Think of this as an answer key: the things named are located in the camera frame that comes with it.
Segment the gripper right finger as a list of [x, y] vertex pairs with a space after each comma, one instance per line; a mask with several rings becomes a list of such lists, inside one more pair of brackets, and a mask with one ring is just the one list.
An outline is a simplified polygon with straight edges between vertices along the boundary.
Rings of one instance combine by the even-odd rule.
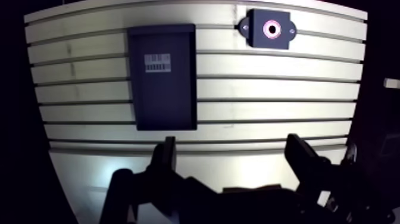
[[357, 146], [346, 146], [341, 162], [333, 164], [297, 134], [289, 134], [284, 155], [299, 180], [296, 191], [313, 200], [330, 192], [324, 208], [339, 223], [394, 223], [394, 212], [357, 164]]

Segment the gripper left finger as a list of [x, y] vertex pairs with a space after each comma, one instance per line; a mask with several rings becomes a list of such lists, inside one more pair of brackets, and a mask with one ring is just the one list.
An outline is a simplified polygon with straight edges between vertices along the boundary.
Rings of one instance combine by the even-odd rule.
[[118, 169], [111, 177], [101, 223], [137, 223], [139, 206], [152, 204], [173, 223], [215, 223], [217, 193], [195, 178], [176, 173], [176, 139], [157, 144], [145, 171]]

